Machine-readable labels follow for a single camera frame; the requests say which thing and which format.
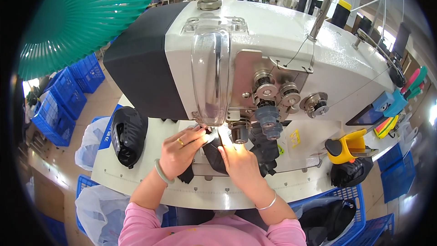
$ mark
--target silver bangle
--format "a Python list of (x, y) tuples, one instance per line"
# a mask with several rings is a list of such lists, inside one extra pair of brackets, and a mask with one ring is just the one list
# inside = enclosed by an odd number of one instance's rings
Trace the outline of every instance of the silver bangle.
[(174, 183), (174, 179), (169, 180), (163, 173), (163, 171), (161, 170), (160, 167), (160, 159), (155, 159), (155, 168), (156, 168), (156, 172), (158, 172), (158, 175), (161, 177), (161, 179), (163, 181), (165, 181), (167, 184), (173, 184)]
[(275, 203), (275, 201), (276, 201), (276, 191), (275, 191), (275, 190), (273, 190), (273, 191), (274, 191), (274, 199), (273, 199), (272, 203), (270, 203), (269, 206), (264, 207), (264, 208), (258, 208), (258, 207), (255, 205), (255, 208), (256, 208), (257, 210), (266, 210), (267, 208), (270, 208), (270, 207)]

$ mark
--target yellow sticker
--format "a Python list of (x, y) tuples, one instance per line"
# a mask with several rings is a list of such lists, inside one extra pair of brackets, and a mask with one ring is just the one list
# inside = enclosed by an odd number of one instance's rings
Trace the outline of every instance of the yellow sticker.
[(277, 149), (279, 150), (279, 155), (282, 155), (284, 153), (284, 150), (280, 145), (277, 145)]
[(292, 141), (292, 148), (295, 148), (296, 145), (300, 144), (299, 132), (297, 129), (290, 135), (290, 140)]

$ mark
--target blue clip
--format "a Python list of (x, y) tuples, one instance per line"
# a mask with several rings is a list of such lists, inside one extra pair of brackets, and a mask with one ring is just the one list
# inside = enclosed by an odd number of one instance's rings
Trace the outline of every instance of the blue clip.
[(394, 103), (391, 104), (386, 111), (384, 111), (385, 117), (395, 117), (408, 104), (408, 101), (405, 100), (404, 96), (399, 90), (395, 90), (395, 92), (393, 92), (393, 98), (395, 99)]
[(375, 111), (384, 112), (390, 105), (395, 102), (393, 94), (384, 91), (373, 103), (372, 106)]

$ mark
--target gold ring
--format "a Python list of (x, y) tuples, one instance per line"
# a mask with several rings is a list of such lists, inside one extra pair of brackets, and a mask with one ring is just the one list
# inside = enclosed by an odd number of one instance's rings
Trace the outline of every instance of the gold ring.
[(177, 141), (183, 146), (183, 141), (180, 138), (178, 138)]

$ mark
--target woman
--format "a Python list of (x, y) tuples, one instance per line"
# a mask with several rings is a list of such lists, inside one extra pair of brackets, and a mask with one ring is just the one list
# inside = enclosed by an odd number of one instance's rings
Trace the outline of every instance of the woman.
[(208, 140), (205, 129), (197, 126), (163, 142), (161, 159), (131, 196), (119, 245), (306, 245), (296, 215), (261, 176), (254, 153), (244, 145), (232, 144), (223, 128), (219, 128), (219, 134), (223, 146), (218, 149), (226, 170), (233, 183), (253, 201), (268, 226), (267, 232), (236, 215), (214, 217), (197, 226), (160, 227), (154, 209), (160, 204), (167, 183), (187, 169), (195, 152)]

